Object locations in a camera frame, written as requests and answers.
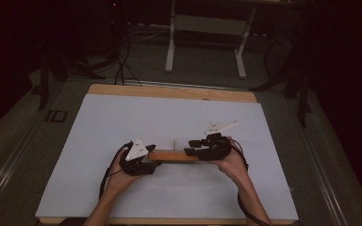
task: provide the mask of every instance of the gray carpet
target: gray carpet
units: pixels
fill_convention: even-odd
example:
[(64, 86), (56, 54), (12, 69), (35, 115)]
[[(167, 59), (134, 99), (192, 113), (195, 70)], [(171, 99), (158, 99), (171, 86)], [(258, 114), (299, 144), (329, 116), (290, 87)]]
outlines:
[[(263, 52), (248, 52), (250, 46), (255, 43), (255, 40), (250, 40), (247, 51), (243, 54), (245, 67), (250, 74), (245, 80), (238, 78), (232, 50), (224, 48), (176, 46), (173, 72), (165, 73), (165, 42), (133, 43), (127, 62), (132, 69), (140, 71), (141, 81), (246, 90), (268, 81)], [(108, 77), (107, 81), (103, 82), (112, 83), (116, 71), (117, 67), (113, 67), (102, 72), (101, 74)], [(132, 74), (126, 72), (125, 76), (129, 77)], [(33, 225), (36, 222), (34, 214), (44, 187), (60, 156), (83, 97), (89, 86), (96, 82), (102, 81), (73, 75), (64, 84), (59, 96), (53, 100), (49, 109), (67, 111), (68, 118), (62, 123), (41, 122), (28, 141), (17, 169), (0, 196), (0, 225)], [(297, 102), (286, 100), (280, 92), (282, 87), (283, 85), (280, 85), (256, 93), (256, 97), (263, 105), (288, 184), (293, 188), (291, 194), (301, 224), (335, 225), (315, 173), (316, 167), (313, 165), (311, 152), (315, 150), (346, 222), (348, 225), (362, 225), (361, 187), (315, 94), (311, 93), (309, 96), (309, 105), (313, 113), (307, 114), (308, 127), (303, 129), (294, 112)], [(37, 105), (37, 101), (35, 97), (27, 94), (0, 122), (0, 165), (36, 114), (33, 107)], [(16, 132), (2, 136), (4, 132), (10, 131), (11, 124)]]

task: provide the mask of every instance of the table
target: table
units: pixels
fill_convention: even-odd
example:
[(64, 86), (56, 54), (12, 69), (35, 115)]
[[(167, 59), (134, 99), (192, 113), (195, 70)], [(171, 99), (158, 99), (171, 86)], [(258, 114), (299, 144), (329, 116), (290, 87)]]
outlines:
[(246, 78), (245, 67), (243, 65), (242, 53), (245, 48), (246, 41), (249, 37), (252, 23), (255, 19), (257, 8), (260, 5), (265, 6), (278, 6), (284, 8), (307, 8), (308, 4), (295, 3), (301, 1), (281, 1), (281, 0), (241, 0), (235, 1), (239, 4), (250, 4), (252, 8), (249, 12), (247, 21), (229, 20), (219, 18), (208, 18), (199, 16), (180, 15), (175, 13), (175, 0), (172, 0), (171, 19), (170, 19), (170, 41), (169, 49), (167, 52), (165, 72), (171, 73), (173, 71), (173, 58), (174, 58), (174, 32), (176, 29), (198, 31), (225, 35), (241, 36), (239, 47), (235, 49), (235, 59), (239, 78)]

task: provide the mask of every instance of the hand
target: hand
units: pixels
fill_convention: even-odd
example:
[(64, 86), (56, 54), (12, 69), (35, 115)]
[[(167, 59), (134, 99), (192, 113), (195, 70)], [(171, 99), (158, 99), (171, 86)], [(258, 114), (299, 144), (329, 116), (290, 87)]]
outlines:
[(122, 167), (120, 166), (120, 159), (123, 157), (125, 149), (121, 150), (119, 156), (114, 161), (114, 164), (111, 168), (110, 174), (107, 178), (107, 185), (105, 188), (105, 193), (109, 192), (115, 195), (120, 195), (125, 192), (135, 181), (137, 181), (142, 176), (130, 176), (123, 172)]
[(214, 164), (219, 167), (219, 170), (225, 173), (231, 180), (234, 181), (237, 185), (240, 180), (243, 180), (248, 176), (245, 162), (242, 160), (242, 156), (237, 152), (242, 152), (242, 150), (237, 147), (234, 141), (231, 140), (231, 145), (233, 149), (231, 153), (227, 155), (223, 160), (207, 161), (208, 163)]

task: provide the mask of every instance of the dark background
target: dark background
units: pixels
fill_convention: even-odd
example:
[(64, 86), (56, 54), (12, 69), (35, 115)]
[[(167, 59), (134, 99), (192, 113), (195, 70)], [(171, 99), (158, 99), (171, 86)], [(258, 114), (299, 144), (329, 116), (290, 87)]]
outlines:
[[(0, 118), (31, 89), (28, 75), (40, 67), (43, 16), (56, 18), (52, 20), (58, 24), (71, 20), (64, 2), (0, 1)], [(147, 25), (163, 22), (169, 18), (169, 2), (157, 1), (162, 4), (158, 9), (152, 1), (130, 1), (129, 18)], [(362, 1), (321, 5), (325, 10), (313, 15), (302, 36), (315, 71), (310, 87), (317, 92), (362, 185)], [(260, 17), (269, 18), (265, 12)], [(96, 24), (106, 22), (94, 18)], [(256, 31), (269, 27), (267, 22), (254, 24)]]

